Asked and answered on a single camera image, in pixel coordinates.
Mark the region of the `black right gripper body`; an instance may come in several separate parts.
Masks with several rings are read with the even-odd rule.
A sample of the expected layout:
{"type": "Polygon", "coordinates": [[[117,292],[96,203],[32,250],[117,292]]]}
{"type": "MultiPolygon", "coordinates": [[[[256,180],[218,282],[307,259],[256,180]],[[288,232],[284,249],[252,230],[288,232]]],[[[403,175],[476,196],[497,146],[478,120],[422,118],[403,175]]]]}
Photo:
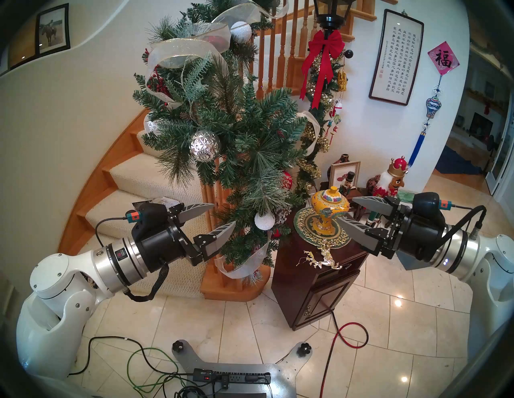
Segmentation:
{"type": "Polygon", "coordinates": [[[396,253],[402,252],[423,259],[423,251],[433,242],[440,238],[446,227],[446,220],[443,215],[435,215],[426,218],[420,215],[399,215],[398,221],[401,226],[400,241],[396,253]]]}

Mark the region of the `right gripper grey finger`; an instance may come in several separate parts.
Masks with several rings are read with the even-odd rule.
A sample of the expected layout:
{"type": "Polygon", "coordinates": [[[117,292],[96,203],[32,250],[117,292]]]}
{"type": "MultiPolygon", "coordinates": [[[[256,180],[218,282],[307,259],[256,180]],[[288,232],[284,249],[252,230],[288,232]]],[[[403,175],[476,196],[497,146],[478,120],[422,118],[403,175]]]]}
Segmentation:
{"type": "Polygon", "coordinates": [[[353,198],[352,201],[383,215],[387,220],[400,219],[407,214],[407,206],[400,204],[400,199],[392,196],[360,196],[353,198]]]}
{"type": "Polygon", "coordinates": [[[383,227],[371,227],[355,221],[351,217],[337,217],[345,233],[356,241],[368,253],[392,258],[395,251],[391,247],[390,230],[383,227]]]}

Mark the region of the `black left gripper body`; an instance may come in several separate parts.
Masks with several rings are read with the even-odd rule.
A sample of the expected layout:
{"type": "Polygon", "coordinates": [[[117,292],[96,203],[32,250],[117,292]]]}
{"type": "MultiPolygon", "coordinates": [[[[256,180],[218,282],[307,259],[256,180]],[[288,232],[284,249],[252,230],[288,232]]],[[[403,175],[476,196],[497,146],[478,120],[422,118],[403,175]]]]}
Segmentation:
{"type": "Polygon", "coordinates": [[[150,228],[136,224],[134,242],[149,272],[182,258],[189,260],[192,266],[202,262],[201,251],[175,224],[150,228]]]}

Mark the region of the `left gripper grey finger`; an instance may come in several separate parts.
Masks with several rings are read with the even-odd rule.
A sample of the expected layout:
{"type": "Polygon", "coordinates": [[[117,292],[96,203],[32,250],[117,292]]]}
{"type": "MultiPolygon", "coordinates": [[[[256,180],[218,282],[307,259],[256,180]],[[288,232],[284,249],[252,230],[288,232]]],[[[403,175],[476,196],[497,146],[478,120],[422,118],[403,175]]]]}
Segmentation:
{"type": "Polygon", "coordinates": [[[207,234],[197,235],[194,239],[195,247],[198,248],[202,256],[202,262],[207,262],[220,253],[221,248],[228,242],[236,222],[221,225],[207,234]]]}
{"type": "Polygon", "coordinates": [[[190,205],[178,203],[175,206],[169,207],[168,225],[181,228],[187,221],[194,219],[213,208],[213,203],[196,203],[190,205]]]}

